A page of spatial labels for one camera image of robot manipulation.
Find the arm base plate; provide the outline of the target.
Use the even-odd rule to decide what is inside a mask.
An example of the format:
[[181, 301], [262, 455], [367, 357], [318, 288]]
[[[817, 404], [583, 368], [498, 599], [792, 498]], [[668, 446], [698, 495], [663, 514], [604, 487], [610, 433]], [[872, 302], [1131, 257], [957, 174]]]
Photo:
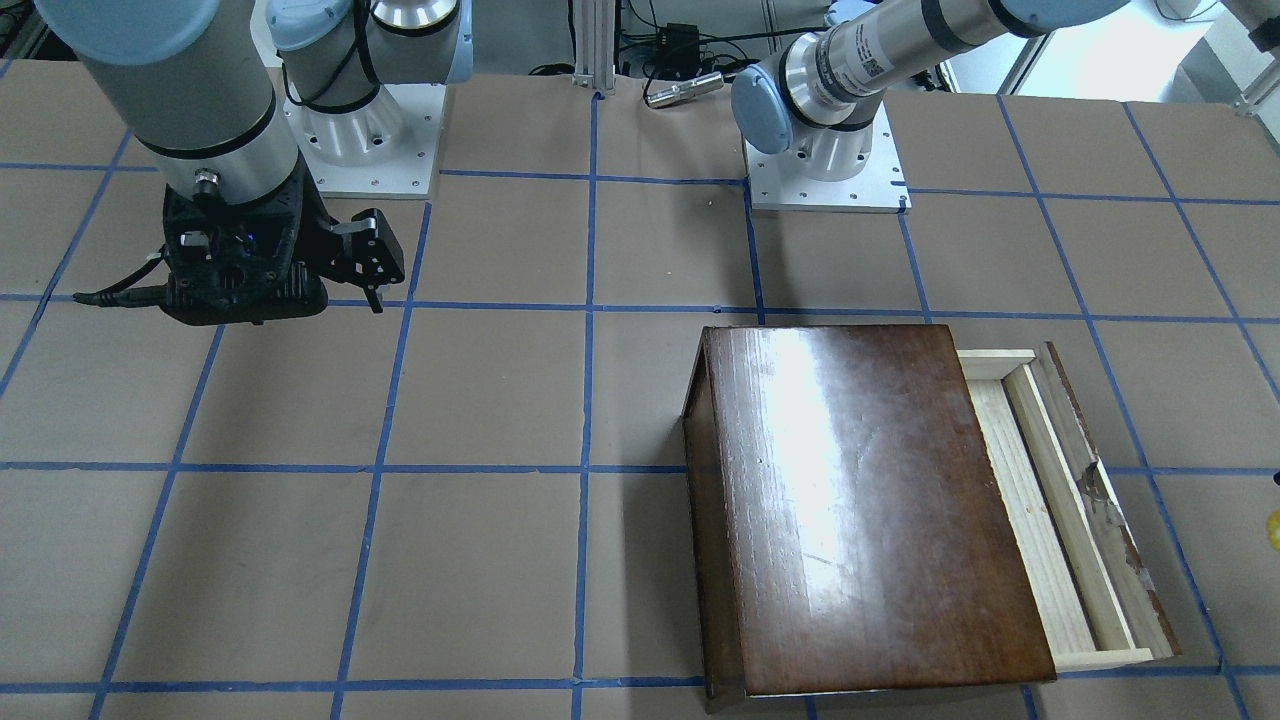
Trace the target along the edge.
[[863, 129], [809, 129], [781, 154], [749, 142], [742, 150], [756, 210], [905, 214], [913, 208], [884, 104]]
[[429, 200], [449, 100], [444, 85], [384, 85], [344, 115], [289, 100], [283, 113], [324, 197]]

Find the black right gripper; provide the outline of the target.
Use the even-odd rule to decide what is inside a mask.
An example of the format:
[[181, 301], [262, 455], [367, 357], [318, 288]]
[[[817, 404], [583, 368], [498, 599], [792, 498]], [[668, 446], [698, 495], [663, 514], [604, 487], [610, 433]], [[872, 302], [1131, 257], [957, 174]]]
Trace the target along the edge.
[[197, 202], [168, 188], [163, 200], [169, 268], [160, 309], [187, 325], [315, 316], [328, 304], [319, 273], [364, 292], [384, 313], [385, 287], [406, 279], [404, 251], [385, 213], [369, 208], [332, 224], [308, 170], [241, 205]]

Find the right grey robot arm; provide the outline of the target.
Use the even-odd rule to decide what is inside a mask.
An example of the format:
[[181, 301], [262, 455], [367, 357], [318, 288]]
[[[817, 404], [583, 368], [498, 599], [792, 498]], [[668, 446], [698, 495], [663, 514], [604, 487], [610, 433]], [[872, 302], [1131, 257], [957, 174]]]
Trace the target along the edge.
[[40, 1], [150, 152], [166, 188], [163, 246], [91, 307], [157, 307], [187, 325], [315, 316], [329, 283], [381, 313], [407, 281], [384, 211], [337, 220], [306, 151], [367, 167], [406, 154], [394, 85], [457, 85], [474, 73], [468, 1], [270, 1], [275, 85], [250, 35], [250, 4]]

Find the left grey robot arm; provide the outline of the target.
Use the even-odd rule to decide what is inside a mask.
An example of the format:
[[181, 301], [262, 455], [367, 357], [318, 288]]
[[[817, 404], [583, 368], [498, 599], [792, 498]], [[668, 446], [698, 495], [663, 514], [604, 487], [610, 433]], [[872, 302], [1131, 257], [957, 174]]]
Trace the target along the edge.
[[1037, 38], [1098, 20], [1121, 1], [882, 1], [806, 32], [741, 70], [735, 122], [756, 151], [814, 181], [851, 179], [870, 156], [884, 91], [993, 38]]

